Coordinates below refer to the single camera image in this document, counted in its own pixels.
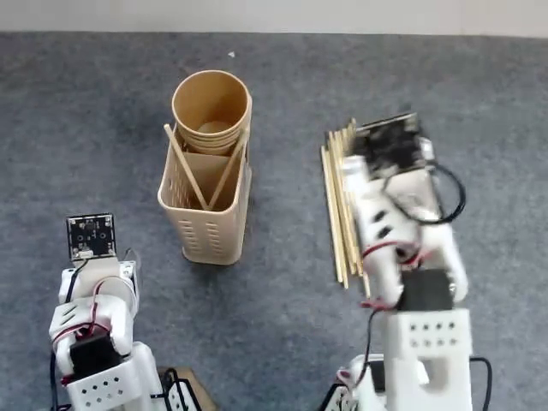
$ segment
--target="bundle of chopsticks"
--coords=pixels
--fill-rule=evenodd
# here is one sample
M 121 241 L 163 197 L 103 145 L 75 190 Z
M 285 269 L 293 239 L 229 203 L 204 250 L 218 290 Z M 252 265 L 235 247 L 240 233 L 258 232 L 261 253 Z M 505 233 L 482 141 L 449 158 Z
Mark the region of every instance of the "bundle of chopsticks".
M 367 274 L 363 270 L 360 244 L 354 225 L 350 198 L 344 189 L 341 173 L 343 158 L 350 153 L 356 134 L 356 121 L 348 126 L 326 133 L 326 143 L 321 146 L 324 166 L 325 192 L 329 209 L 337 281 L 348 288 L 348 274 L 361 277 L 366 296 L 371 292 Z

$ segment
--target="gray carpet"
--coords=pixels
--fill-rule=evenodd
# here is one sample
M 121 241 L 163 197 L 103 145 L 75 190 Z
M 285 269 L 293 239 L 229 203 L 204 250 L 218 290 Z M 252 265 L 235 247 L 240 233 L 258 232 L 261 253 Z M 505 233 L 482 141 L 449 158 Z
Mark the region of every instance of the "gray carpet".
M 468 187 L 455 230 L 474 349 L 494 365 L 491 409 L 543 409 L 546 67 L 548 42 L 527 39 L 0 34 L 0 409 L 49 407 L 64 218 L 96 211 L 115 213 L 119 248 L 142 254 L 134 334 L 158 364 L 190 365 L 225 410 L 315 409 L 366 331 L 359 285 L 334 280 L 323 132 L 405 104 Z M 156 200 L 171 94 L 211 68 L 254 97 L 246 241 L 229 268 L 183 259 Z M 479 410 L 485 370 L 473 376 Z

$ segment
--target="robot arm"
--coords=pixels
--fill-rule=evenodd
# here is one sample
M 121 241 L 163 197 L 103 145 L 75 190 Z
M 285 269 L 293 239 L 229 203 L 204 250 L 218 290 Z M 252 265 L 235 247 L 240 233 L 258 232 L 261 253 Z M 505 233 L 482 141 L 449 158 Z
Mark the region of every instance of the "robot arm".
M 384 355 L 356 357 L 339 372 L 355 399 L 346 409 L 472 411 L 469 314 L 454 307 L 468 278 L 450 219 L 440 216 L 426 161 L 432 146 L 422 151 L 421 139 L 415 114 L 372 123 L 342 161 L 364 271 L 390 308 L 381 323 Z M 375 361 L 381 391 L 373 387 Z
M 74 268 L 63 271 L 50 338 L 72 409 L 200 410 L 187 382 L 175 374 L 166 388 L 151 350 L 134 342 L 137 264 L 118 261 L 113 217 L 70 217 L 67 225 Z

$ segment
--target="paper cup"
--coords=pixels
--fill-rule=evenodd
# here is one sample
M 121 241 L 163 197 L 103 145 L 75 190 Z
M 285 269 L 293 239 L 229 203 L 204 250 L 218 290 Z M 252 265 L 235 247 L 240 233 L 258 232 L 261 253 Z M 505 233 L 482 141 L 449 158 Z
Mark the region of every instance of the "paper cup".
M 196 151 L 223 155 L 251 121 L 251 96 L 231 73 L 206 70 L 187 77 L 171 101 L 177 130 Z

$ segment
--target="wall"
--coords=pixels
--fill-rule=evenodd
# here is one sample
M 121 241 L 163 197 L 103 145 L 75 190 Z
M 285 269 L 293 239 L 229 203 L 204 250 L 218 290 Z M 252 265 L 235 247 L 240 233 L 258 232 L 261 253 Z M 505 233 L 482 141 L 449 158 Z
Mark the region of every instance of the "wall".
M 548 37 L 547 17 L 546 0 L 0 0 L 0 30 Z

